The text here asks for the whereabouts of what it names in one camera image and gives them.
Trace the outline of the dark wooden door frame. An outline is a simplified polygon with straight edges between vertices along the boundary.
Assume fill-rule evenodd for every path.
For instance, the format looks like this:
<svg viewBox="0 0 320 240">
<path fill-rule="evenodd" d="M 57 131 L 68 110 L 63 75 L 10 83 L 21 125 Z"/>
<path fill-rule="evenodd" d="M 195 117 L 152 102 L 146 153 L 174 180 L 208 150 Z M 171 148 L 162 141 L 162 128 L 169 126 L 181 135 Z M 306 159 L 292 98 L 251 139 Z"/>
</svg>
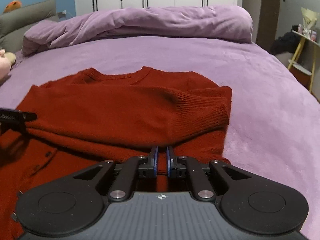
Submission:
<svg viewBox="0 0 320 240">
<path fill-rule="evenodd" d="M 256 44 L 269 52 L 276 38 L 280 0 L 261 0 Z"/>
</svg>

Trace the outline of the pink plush toy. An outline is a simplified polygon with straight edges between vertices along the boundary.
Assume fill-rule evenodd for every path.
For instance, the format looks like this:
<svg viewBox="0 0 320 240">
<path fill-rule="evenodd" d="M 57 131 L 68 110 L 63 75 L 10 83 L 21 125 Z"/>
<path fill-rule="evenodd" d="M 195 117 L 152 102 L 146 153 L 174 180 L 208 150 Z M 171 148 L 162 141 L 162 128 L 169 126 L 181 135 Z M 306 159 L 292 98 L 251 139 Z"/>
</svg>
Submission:
<svg viewBox="0 0 320 240">
<path fill-rule="evenodd" d="M 14 53 L 6 52 L 5 49 L 0 50 L 0 80 L 3 80 L 9 75 L 15 62 L 16 55 Z"/>
</svg>

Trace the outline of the orange plush toy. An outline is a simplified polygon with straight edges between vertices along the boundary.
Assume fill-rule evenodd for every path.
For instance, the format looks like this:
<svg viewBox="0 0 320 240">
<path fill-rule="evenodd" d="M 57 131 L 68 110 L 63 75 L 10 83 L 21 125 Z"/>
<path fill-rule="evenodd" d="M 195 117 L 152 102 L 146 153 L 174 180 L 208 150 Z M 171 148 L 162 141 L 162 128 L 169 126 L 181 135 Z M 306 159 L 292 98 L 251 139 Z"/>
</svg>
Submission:
<svg viewBox="0 0 320 240">
<path fill-rule="evenodd" d="M 3 13 L 11 12 L 13 10 L 19 9 L 22 7 L 22 2 L 19 0 L 14 0 L 10 2 L 5 8 Z"/>
</svg>

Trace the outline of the grey headboard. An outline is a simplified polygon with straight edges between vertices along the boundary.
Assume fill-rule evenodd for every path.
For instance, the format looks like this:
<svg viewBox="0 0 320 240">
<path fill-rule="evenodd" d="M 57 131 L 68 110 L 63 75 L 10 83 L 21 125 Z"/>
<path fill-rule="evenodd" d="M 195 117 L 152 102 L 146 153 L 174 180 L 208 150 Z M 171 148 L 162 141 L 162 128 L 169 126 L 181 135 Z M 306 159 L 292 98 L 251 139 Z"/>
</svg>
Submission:
<svg viewBox="0 0 320 240">
<path fill-rule="evenodd" d="M 1 14 L 1 49 L 12 53 L 21 50 L 25 32 L 42 20 L 59 20 L 56 0 L 46 0 Z"/>
</svg>

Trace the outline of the yellow side table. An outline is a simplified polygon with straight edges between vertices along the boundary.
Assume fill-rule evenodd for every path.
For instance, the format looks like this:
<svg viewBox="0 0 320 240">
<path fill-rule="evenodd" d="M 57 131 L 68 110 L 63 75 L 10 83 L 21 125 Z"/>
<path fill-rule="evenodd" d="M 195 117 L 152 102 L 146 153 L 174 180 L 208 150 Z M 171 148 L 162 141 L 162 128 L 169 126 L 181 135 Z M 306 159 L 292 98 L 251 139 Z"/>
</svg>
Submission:
<svg viewBox="0 0 320 240">
<path fill-rule="evenodd" d="M 299 37 L 299 43 L 288 60 L 287 69 L 310 92 L 315 82 L 317 68 L 319 68 L 319 43 L 305 35 L 292 30 Z"/>
</svg>

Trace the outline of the wall socket with plug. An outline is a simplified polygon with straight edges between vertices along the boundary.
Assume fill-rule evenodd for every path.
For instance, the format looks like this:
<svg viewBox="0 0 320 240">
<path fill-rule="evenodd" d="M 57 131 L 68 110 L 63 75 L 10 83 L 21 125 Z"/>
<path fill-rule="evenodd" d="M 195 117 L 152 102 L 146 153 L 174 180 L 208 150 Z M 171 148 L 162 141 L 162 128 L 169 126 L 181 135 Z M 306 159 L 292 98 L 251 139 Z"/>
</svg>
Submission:
<svg viewBox="0 0 320 240">
<path fill-rule="evenodd" d="M 61 12 L 58 12 L 58 13 L 57 13 L 57 16 L 58 16 L 59 18 L 66 18 L 66 14 L 67 14 L 67 11 L 66 11 L 66 10 L 63 10 L 63 11 L 61 11 Z"/>
</svg>

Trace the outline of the purple bed sheet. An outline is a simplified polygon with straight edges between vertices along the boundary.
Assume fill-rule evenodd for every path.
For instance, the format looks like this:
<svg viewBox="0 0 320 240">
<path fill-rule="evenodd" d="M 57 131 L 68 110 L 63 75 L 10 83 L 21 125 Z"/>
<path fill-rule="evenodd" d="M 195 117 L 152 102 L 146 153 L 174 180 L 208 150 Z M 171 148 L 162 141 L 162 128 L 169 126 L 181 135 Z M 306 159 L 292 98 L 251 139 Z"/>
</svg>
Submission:
<svg viewBox="0 0 320 240">
<path fill-rule="evenodd" d="M 16 107 L 32 85 L 92 67 L 124 74 L 143 66 L 199 73 L 232 89 L 223 156 L 237 167 L 289 185 L 309 204 L 303 233 L 319 239 L 319 103 L 256 44 L 212 38 L 115 37 L 18 58 L 1 85 L 1 106 Z"/>
</svg>

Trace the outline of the red knit sweater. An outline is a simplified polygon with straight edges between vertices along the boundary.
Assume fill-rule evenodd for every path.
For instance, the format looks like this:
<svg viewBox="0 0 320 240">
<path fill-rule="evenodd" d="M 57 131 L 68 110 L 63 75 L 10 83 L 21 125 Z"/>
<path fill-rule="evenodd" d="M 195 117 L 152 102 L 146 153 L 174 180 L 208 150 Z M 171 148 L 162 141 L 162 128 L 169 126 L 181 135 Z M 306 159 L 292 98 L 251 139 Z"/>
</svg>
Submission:
<svg viewBox="0 0 320 240">
<path fill-rule="evenodd" d="M 25 130 L 1 135 L 1 239 L 17 239 L 18 194 L 106 159 L 124 162 L 171 146 L 201 163 L 222 160 L 232 90 L 195 72 L 93 68 L 33 86 L 18 110 Z"/>
</svg>

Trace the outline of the wrapped flower bouquet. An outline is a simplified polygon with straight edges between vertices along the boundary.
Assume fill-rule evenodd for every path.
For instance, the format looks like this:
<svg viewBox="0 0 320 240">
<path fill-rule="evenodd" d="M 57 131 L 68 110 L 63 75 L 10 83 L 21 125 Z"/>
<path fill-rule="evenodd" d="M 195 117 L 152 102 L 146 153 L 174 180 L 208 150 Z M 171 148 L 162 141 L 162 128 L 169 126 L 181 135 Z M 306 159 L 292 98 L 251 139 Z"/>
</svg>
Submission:
<svg viewBox="0 0 320 240">
<path fill-rule="evenodd" d="M 303 35 L 310 39 L 312 31 L 317 23 L 319 12 L 304 7 L 301 7 L 301 12 L 303 16 Z"/>
</svg>

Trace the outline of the black clothing pile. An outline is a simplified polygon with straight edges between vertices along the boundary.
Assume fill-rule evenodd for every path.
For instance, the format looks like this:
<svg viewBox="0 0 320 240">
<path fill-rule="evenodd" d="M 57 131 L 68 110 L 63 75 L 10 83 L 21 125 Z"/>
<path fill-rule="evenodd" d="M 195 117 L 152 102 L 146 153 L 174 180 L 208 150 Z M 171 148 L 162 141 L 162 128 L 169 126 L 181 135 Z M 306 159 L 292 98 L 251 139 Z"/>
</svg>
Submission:
<svg viewBox="0 0 320 240">
<path fill-rule="evenodd" d="M 270 54 L 276 56 L 287 52 L 294 53 L 300 42 L 300 36 L 293 31 L 298 31 L 298 27 L 299 25 L 293 25 L 291 31 L 274 40 L 270 48 Z"/>
</svg>

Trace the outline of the purple duvet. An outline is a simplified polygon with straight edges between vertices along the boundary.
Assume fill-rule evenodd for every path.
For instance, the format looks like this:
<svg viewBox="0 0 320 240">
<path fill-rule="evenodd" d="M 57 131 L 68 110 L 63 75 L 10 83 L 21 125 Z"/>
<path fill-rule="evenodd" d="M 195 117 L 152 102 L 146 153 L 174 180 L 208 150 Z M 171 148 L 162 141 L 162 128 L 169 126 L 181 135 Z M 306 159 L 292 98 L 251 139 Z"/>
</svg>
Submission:
<svg viewBox="0 0 320 240">
<path fill-rule="evenodd" d="M 237 5 L 101 10 L 61 22 L 40 21 L 25 32 L 21 52 L 29 56 L 115 36 L 219 38 L 251 43 L 252 32 L 249 12 Z"/>
</svg>

